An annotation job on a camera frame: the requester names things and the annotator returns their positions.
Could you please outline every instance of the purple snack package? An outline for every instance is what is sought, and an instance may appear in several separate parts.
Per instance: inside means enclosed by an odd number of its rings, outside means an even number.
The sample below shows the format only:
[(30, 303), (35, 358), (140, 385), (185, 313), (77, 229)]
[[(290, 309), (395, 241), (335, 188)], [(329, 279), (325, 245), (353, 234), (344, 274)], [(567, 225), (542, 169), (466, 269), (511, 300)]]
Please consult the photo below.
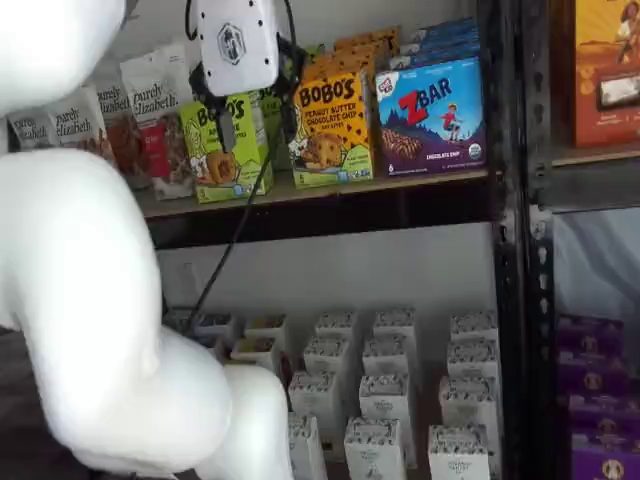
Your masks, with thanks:
[(640, 398), (571, 395), (571, 427), (640, 438)]
[(558, 353), (558, 391), (561, 394), (625, 395), (628, 390), (629, 373), (620, 358), (566, 350)]
[(624, 322), (561, 314), (556, 342), (559, 349), (622, 356)]
[(640, 440), (620, 435), (573, 432), (571, 478), (573, 480), (622, 480), (638, 478)]

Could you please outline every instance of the snack box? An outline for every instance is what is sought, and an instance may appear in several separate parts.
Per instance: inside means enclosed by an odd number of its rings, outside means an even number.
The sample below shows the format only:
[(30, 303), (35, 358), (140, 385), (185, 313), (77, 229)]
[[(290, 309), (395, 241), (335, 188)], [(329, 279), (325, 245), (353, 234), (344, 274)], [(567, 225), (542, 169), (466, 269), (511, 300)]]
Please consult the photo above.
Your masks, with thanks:
[(196, 337), (221, 337), (227, 348), (233, 348), (242, 335), (242, 321), (230, 313), (204, 313), (195, 322)]
[(273, 338), (242, 338), (231, 352), (232, 360), (251, 361), (266, 368), (283, 380), (280, 369), (280, 349)]
[(298, 129), (289, 154), (297, 188), (373, 178), (366, 70), (349, 66), (303, 79), (294, 108)]
[(410, 42), (421, 42), (428, 38), (451, 37), (455, 35), (465, 34), (469, 31), (477, 31), (478, 25), (475, 19), (468, 17), (461, 20), (453, 20), (450, 22), (432, 25), (430, 27), (419, 28), (409, 35)]
[(573, 428), (600, 433), (640, 435), (640, 399), (609, 395), (571, 395), (569, 417)]
[(362, 353), (365, 375), (410, 374), (404, 335), (374, 335), (366, 340)]
[(362, 349), (364, 332), (356, 312), (325, 312), (316, 322), (315, 332), (319, 336), (346, 338), (351, 341), (356, 351), (359, 352)]
[(484, 428), (429, 427), (429, 466), (437, 480), (489, 480), (489, 451)]
[(482, 339), (496, 342), (500, 350), (498, 316), (490, 310), (473, 310), (451, 316), (449, 321), (451, 340)]
[(640, 439), (574, 432), (571, 436), (572, 480), (638, 478)]
[(338, 375), (341, 401), (347, 415), (358, 414), (358, 379), (351, 342), (345, 338), (315, 336), (304, 349), (304, 363), (309, 373), (332, 372)]
[(318, 420), (322, 450), (328, 460), (344, 460), (344, 431), (347, 417), (340, 401), (338, 375), (323, 372), (312, 375), (295, 372), (289, 384), (289, 399), (298, 415)]
[(638, 4), (624, 0), (576, 0), (568, 9), (574, 38), (569, 50), (578, 147), (638, 139), (640, 57), (635, 33)]
[(295, 480), (327, 480), (316, 417), (289, 414), (289, 456)]
[(352, 418), (344, 437), (351, 480), (406, 480), (398, 420)]
[(624, 322), (561, 314), (556, 343), (561, 349), (620, 357), (624, 349)]
[(360, 410), (365, 418), (400, 422), (407, 468), (418, 468), (416, 396), (409, 375), (365, 375), (360, 381)]
[(396, 55), (400, 45), (400, 34), (400, 27), (390, 27), (383, 30), (377, 30), (375, 32), (361, 33), (352, 37), (336, 40), (333, 43), (333, 48), (335, 50), (340, 50), (355, 45), (366, 45), (368, 43), (384, 40), (388, 45), (389, 52)]
[(443, 377), (440, 381), (439, 398), (442, 422), (446, 426), (477, 424), (485, 427), (491, 473), (500, 478), (502, 436), (495, 389), (495, 381), (492, 378)]
[(288, 326), (284, 314), (264, 315), (250, 319), (244, 330), (247, 338), (273, 338), (276, 341), (281, 352), (280, 370), (285, 385), (291, 380), (294, 364), (297, 364)]
[(376, 88), (383, 166), (389, 175), (486, 165), (477, 58), (379, 73)]
[[(200, 203), (248, 197), (269, 151), (260, 92), (230, 96), (227, 110), (236, 133), (236, 146), (228, 153), (223, 151), (215, 121), (202, 103), (192, 102), (180, 109)], [(265, 195), (273, 186), (272, 165), (266, 168), (258, 195)]]
[(422, 391), (424, 372), (422, 371), (422, 363), (418, 356), (415, 319), (415, 308), (394, 308), (376, 312), (373, 323), (373, 334), (396, 334), (405, 337), (405, 348), (409, 359), (411, 379), (418, 390)]
[(558, 352), (558, 391), (563, 393), (629, 393), (629, 373), (619, 357)]

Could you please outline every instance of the shelf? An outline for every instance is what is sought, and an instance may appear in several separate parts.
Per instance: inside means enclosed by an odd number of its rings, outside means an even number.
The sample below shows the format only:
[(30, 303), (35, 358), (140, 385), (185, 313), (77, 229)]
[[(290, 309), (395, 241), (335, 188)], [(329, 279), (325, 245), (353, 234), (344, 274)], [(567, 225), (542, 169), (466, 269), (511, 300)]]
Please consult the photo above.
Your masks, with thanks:
[[(264, 196), (256, 196), (255, 205), (270, 205), (283, 202), (298, 202), (309, 199), (366, 193), (395, 188), (417, 187), (422, 185), (460, 182), (488, 177), (487, 170), (441, 174), (437, 176), (403, 176), (393, 178), (376, 178), (370, 181), (329, 185), (326, 187), (307, 188), (298, 190), (293, 183), (291, 172), (275, 175), (273, 189)], [(153, 192), (147, 190), (136, 195), (138, 203), (147, 219), (183, 215), (187, 213), (226, 210), (246, 205), (247, 199), (230, 200), (208, 204), (198, 204), (195, 197), (178, 200), (158, 201)]]

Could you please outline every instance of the orange box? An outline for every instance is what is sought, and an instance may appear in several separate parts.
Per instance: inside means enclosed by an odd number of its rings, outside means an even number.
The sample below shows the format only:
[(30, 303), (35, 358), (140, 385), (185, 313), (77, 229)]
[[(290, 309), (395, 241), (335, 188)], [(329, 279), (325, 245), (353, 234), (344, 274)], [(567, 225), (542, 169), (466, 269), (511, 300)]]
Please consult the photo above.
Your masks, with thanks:
[(289, 144), (298, 188), (373, 178), (371, 90), (359, 64), (311, 66), (294, 97)]
[(575, 142), (637, 140), (640, 7), (630, 0), (575, 0)]

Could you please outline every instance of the white snack bag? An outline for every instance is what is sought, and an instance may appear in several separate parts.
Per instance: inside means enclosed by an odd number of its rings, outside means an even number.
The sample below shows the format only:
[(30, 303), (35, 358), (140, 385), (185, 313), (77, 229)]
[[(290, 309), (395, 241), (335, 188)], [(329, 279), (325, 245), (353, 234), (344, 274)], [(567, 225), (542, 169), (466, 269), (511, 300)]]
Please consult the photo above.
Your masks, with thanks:
[(55, 125), (60, 145), (94, 153), (116, 166), (94, 85), (80, 87), (45, 109)]
[(193, 100), (184, 46), (159, 48), (120, 64), (159, 200), (193, 195), (180, 107)]
[(8, 118), (22, 151), (60, 145), (55, 126), (45, 110), (32, 108), (8, 115)]
[(151, 184), (149, 164), (142, 152), (140, 130), (116, 65), (103, 63), (93, 77), (100, 109), (118, 169), (134, 190)]

